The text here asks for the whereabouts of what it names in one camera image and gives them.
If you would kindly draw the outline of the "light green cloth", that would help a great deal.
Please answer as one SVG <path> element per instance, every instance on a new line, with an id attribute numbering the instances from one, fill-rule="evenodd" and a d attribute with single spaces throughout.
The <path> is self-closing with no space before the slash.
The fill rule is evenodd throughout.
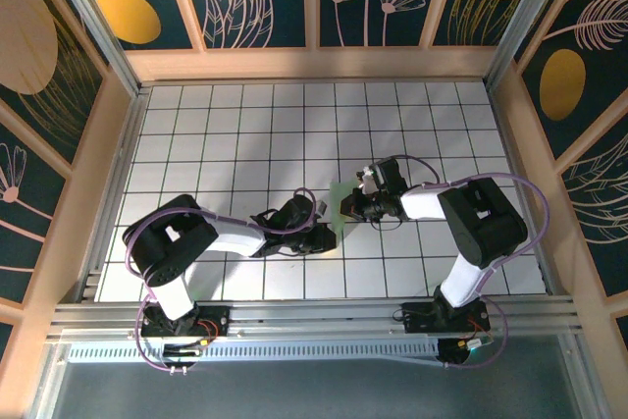
<path id="1" fill-rule="evenodd" d="M 358 187 L 357 181 L 330 183 L 328 209 L 330 210 L 331 228 L 337 236 L 342 234 L 347 222 L 353 221 L 352 218 L 344 216 L 340 212 L 340 207 L 341 202 L 350 196 L 356 187 Z"/>

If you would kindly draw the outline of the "long aluminium base rail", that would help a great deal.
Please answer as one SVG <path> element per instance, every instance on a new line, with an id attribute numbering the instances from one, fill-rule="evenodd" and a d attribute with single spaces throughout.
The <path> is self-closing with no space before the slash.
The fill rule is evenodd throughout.
<path id="1" fill-rule="evenodd" d="M 404 298 L 201 301 L 198 306 L 229 306 L 226 340 L 396 339 L 404 335 Z M 566 296 L 499 295 L 486 298 L 491 329 L 497 337 L 579 335 L 582 323 Z M 48 343 L 131 340 L 136 302 L 60 304 L 46 335 Z M 457 334 L 422 334 L 454 337 Z"/>

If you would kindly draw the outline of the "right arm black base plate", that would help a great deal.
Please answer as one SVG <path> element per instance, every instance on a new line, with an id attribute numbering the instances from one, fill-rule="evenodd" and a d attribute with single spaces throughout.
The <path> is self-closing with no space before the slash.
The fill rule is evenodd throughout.
<path id="1" fill-rule="evenodd" d="M 491 329 L 486 303 L 476 299 L 461 308 L 449 308 L 442 300 L 407 302 L 401 305 L 407 334 L 466 334 L 477 326 Z"/>

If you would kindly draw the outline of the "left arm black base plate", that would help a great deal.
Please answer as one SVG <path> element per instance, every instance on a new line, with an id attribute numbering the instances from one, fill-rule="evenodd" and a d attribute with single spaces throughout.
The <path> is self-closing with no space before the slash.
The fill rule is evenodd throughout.
<path id="1" fill-rule="evenodd" d="M 149 305 L 143 311 L 141 334 L 144 337 L 200 337 L 210 334 L 225 337 L 230 322 L 229 306 L 194 306 L 177 320 L 166 316 L 160 306 Z"/>

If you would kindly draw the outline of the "aluminium corner post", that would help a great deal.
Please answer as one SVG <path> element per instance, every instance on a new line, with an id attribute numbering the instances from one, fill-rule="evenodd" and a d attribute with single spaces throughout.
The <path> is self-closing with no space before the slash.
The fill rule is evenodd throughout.
<path id="1" fill-rule="evenodd" d="M 497 86 L 506 73 L 516 51 L 546 1 L 521 0 L 518 4 L 484 76 L 484 85 L 490 95 L 497 90 Z"/>
<path id="2" fill-rule="evenodd" d="M 141 81 L 133 71 L 125 51 L 109 27 L 96 0 L 72 0 L 72 3 L 84 18 L 87 29 L 92 33 L 118 79 L 130 96 L 136 98 L 140 92 Z"/>

